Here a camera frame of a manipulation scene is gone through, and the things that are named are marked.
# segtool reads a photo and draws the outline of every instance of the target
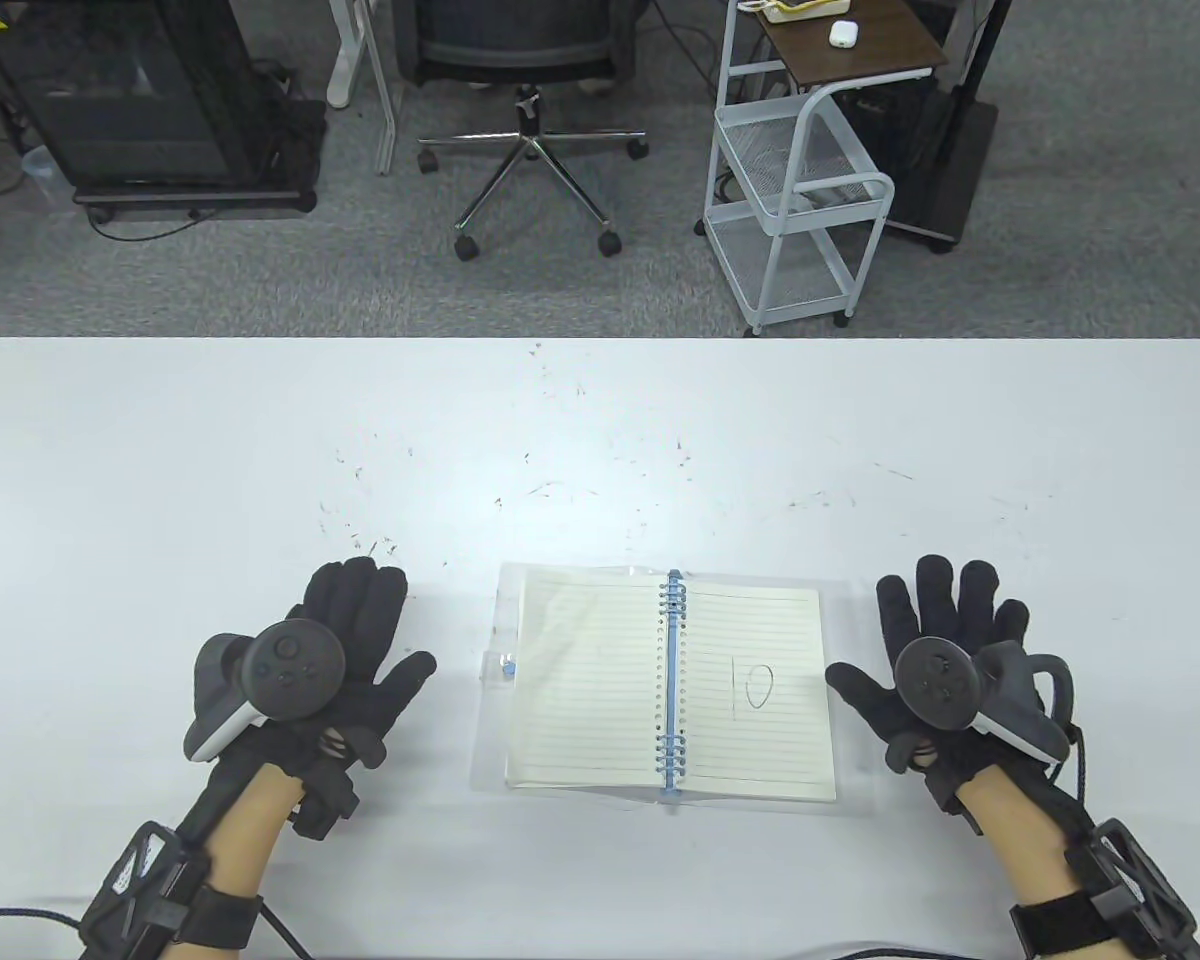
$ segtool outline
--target clear plastic sleeve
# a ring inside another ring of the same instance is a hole
[[[883,748],[869,727],[833,691],[828,691],[828,712],[832,756],[836,773],[834,800],[757,800],[750,797],[690,794],[650,790],[600,788],[517,788],[508,787],[508,746],[514,688],[516,688],[516,643],[520,626],[520,602],[526,575],[532,564],[504,563],[494,600],[494,623],[488,649],[481,664],[481,703],[476,722],[476,745],[472,754],[470,786],[480,792],[516,796],[588,796],[596,802],[629,805],[660,803],[670,805],[715,806],[724,809],[770,810],[780,814],[848,815],[868,817],[875,812],[875,778],[882,768]],[[577,572],[628,575],[665,575],[667,571],[648,566],[571,568]],[[709,581],[713,584],[776,586],[776,588],[812,588],[818,590],[823,658],[828,664],[838,659],[856,659],[874,630],[874,618],[847,582],[779,580],[715,575],[714,572],[684,571],[685,581]]]

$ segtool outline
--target white metal cart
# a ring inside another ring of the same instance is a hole
[[[853,0],[854,8],[881,4],[892,0]],[[853,17],[853,10],[848,16]],[[760,334],[769,324],[823,314],[834,314],[834,323],[846,326],[884,229],[893,203],[893,180],[876,169],[830,95],[926,77],[934,72],[934,52],[940,58],[940,50],[936,44],[932,50],[925,49],[930,64],[923,67],[821,83],[793,96],[725,104],[732,79],[791,73],[782,59],[733,65],[737,18],[737,5],[731,0],[715,95],[704,214],[695,229],[709,239],[749,334]],[[816,32],[809,29],[812,23],[800,26],[805,34]],[[870,42],[871,23],[860,26],[860,43]],[[919,22],[916,26],[924,29]],[[828,52],[829,58],[836,58],[850,50],[828,47]],[[797,83],[798,77],[791,76],[792,88]],[[743,200],[718,200],[720,156],[742,186]],[[828,228],[864,221],[870,221],[871,233],[853,271]]]

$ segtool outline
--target chrome chair leg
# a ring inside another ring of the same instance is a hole
[[[644,131],[590,131],[588,133],[541,133],[540,140],[546,143],[623,143],[643,140]]]
[[[455,137],[418,137],[420,148],[484,146],[486,143],[516,143],[518,133],[458,133]]]
[[[485,188],[480,191],[480,196],[476,197],[475,200],[470,202],[467,209],[462,211],[462,216],[458,216],[457,223],[454,223],[452,228],[457,230],[457,233],[466,232],[467,224],[469,224],[472,218],[475,218],[476,214],[480,212],[485,202],[488,200],[490,197],[494,194],[494,191],[502,186],[503,180],[508,179],[508,174],[512,172],[512,168],[524,158],[526,150],[528,150],[528,140],[521,140],[521,138],[517,137],[516,146],[512,148],[512,151],[509,152],[508,156],[503,157],[503,163],[498,166],[498,170],[496,170],[494,175],[492,175],[488,182],[485,184]]]
[[[580,204],[586,206],[587,212],[590,212],[596,222],[607,230],[610,226],[612,226],[612,221],[610,221],[608,216],[604,214],[604,210],[601,210],[600,206],[596,206],[595,202],[587,196],[586,190],[580,186],[576,179],[574,179],[574,174],[569,173],[568,168],[565,168],[565,166],[556,158],[556,155],[550,151],[546,143],[541,142],[540,138],[533,137],[530,138],[530,144],[533,150],[536,150],[536,154],[542,157],[544,163],[550,166],[551,172],[553,172],[557,178],[564,180],[564,186],[569,187],[569,192],[571,192],[574,197],[578,198]]]

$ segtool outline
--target spiral binding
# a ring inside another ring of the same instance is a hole
[[[688,590],[684,586],[682,572],[672,570],[667,572],[667,582],[661,584],[658,595],[661,598],[659,613],[665,625],[665,641],[667,641],[667,682],[665,682],[665,710],[661,719],[662,731],[655,737],[656,769],[665,778],[662,792],[665,794],[678,794],[676,787],[677,778],[684,776],[684,737],[677,733],[679,710],[679,696],[684,690],[683,678],[679,676],[679,649],[684,630],[688,626],[686,600]]]

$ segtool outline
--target gray carpet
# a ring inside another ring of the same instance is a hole
[[[716,36],[724,25],[715,0],[664,6]],[[324,92],[336,49],[324,0],[239,0],[238,14],[254,55],[295,64],[308,91]],[[690,230],[709,102],[652,14],[640,43],[638,77],[616,96],[548,94],[551,114],[571,125],[650,132],[641,163],[620,152],[572,161],[617,215],[617,259],[601,259],[586,215],[528,164],[473,230],[484,254],[460,264],[449,221],[496,161],[446,158],[421,178],[404,142],[395,173],[373,176],[379,115],[362,84],[331,115],[320,205],[307,218],[120,244],[80,216],[47,216],[34,187],[0,198],[0,337],[737,334],[728,288]],[[802,320],[773,335],[1200,335],[1200,0],[1021,0],[983,91],[1001,125],[960,250],[934,257],[887,239],[851,329]],[[505,91],[396,94],[404,138],[509,119]]]

